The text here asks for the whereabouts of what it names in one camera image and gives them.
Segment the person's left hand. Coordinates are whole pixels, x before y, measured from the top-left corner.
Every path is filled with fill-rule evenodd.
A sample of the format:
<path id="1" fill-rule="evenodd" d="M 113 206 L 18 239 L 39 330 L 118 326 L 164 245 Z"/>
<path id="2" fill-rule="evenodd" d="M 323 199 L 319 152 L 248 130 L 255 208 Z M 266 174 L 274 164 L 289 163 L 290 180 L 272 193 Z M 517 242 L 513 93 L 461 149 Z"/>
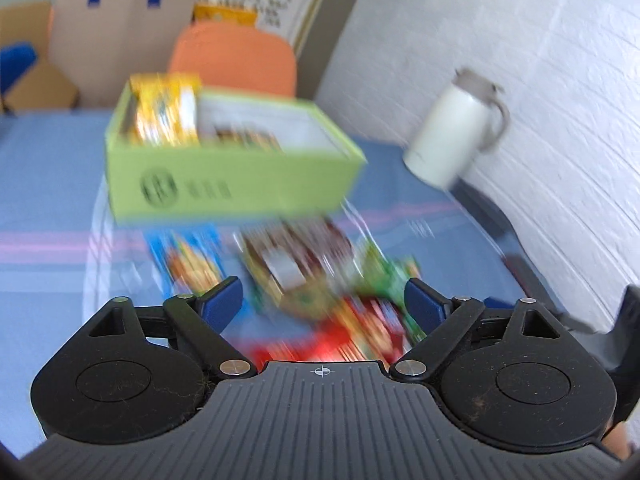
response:
<path id="1" fill-rule="evenodd" d="M 606 430 L 601 443 L 620 460 L 628 460 L 632 454 L 632 447 L 628 438 L 627 427 L 624 422 L 611 426 Z"/>

